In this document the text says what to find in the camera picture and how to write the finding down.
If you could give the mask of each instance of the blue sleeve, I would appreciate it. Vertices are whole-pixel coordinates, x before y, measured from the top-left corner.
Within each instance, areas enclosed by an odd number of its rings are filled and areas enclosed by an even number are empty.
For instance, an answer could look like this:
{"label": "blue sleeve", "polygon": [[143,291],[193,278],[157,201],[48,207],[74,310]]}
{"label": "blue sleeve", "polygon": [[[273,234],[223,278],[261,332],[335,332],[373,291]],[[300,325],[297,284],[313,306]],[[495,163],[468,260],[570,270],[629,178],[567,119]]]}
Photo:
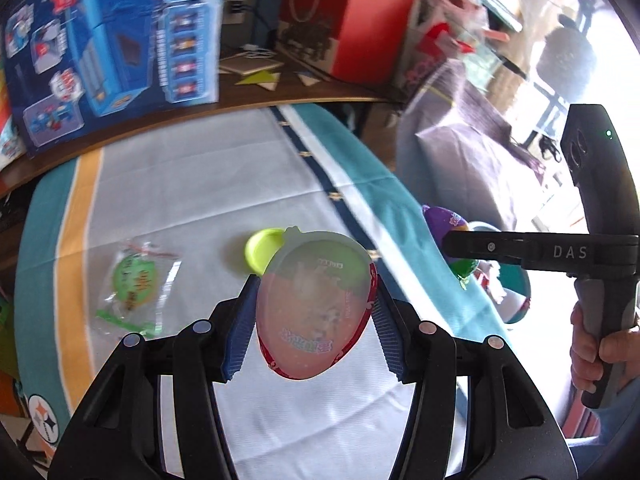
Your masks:
{"label": "blue sleeve", "polygon": [[600,434],[588,438],[571,438],[567,440],[580,476],[600,456],[629,416],[640,413],[640,378],[625,386],[616,396],[611,406],[593,410],[593,413],[600,420]]}

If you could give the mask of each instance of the yellow stripe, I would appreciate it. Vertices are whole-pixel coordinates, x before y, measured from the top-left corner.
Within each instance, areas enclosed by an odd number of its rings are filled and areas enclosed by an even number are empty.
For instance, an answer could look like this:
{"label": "yellow stripe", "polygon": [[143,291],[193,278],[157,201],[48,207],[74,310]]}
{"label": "yellow stripe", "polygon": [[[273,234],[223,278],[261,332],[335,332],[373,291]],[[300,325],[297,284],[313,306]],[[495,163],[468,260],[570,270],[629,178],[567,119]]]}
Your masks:
{"label": "yellow stripe", "polygon": [[56,344],[58,363],[71,413],[94,380],[95,370],[84,309],[84,250],[102,150],[78,158],[56,259]]}

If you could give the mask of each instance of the blue toy box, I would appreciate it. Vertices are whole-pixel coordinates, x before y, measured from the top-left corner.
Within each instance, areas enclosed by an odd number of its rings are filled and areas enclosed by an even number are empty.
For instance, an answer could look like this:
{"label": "blue toy box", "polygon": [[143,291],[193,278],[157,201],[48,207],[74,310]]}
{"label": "blue toy box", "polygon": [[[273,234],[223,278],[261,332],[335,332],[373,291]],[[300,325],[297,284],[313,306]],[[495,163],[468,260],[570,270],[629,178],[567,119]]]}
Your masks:
{"label": "blue toy box", "polygon": [[31,155],[157,110],[216,102],[223,0],[13,0],[4,65]]}

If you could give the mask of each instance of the plastic bag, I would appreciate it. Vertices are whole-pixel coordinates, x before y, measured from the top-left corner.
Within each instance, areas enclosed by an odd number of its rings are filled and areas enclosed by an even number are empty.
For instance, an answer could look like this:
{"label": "plastic bag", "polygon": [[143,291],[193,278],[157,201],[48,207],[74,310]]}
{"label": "plastic bag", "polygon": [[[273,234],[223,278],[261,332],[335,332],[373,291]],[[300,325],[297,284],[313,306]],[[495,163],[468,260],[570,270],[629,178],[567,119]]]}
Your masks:
{"label": "plastic bag", "polygon": [[96,317],[98,329],[111,334],[162,335],[162,314],[181,260],[149,243],[125,242],[105,277]]}

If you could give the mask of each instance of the person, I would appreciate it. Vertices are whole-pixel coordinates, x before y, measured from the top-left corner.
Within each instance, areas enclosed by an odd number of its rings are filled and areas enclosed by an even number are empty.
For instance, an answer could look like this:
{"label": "person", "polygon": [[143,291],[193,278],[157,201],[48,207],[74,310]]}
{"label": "person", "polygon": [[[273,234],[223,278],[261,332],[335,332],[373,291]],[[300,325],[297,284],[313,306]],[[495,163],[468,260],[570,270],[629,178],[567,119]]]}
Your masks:
{"label": "person", "polygon": [[640,326],[615,332],[596,344],[584,329],[582,308],[577,303],[571,314],[574,335],[570,349],[571,377],[578,390],[595,391],[594,381],[602,378],[604,363],[624,363],[618,395],[608,408],[594,410],[600,419],[600,434],[568,441],[580,475],[597,459],[632,412],[640,410]]}

